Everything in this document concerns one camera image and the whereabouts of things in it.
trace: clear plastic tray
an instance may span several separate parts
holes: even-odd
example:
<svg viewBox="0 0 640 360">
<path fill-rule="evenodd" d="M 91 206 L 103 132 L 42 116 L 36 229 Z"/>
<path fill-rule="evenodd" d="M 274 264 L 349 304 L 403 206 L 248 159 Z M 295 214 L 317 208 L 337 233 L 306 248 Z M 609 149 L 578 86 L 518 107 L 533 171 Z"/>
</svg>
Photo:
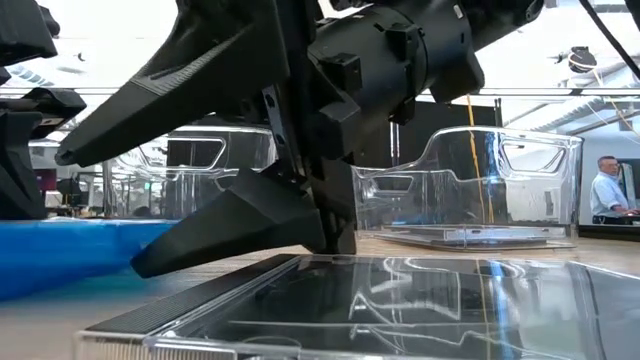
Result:
<svg viewBox="0 0 640 360">
<path fill-rule="evenodd" d="M 75 359 L 604 360 L 640 351 L 637 278 L 573 262 L 281 257 L 82 331 Z"/>
<path fill-rule="evenodd" d="M 55 167 L 55 145 L 32 144 L 34 164 Z M 184 126 L 108 162 L 59 168 L 58 177 L 73 179 L 73 196 L 93 216 L 181 219 L 230 186 L 238 168 L 261 170 L 275 159 L 269 130 Z M 60 198 L 48 197 L 48 206 Z"/>
<path fill-rule="evenodd" d="M 412 163 L 354 168 L 359 234 L 451 250 L 572 246 L 581 158 L 578 137 L 441 130 Z"/>
</svg>

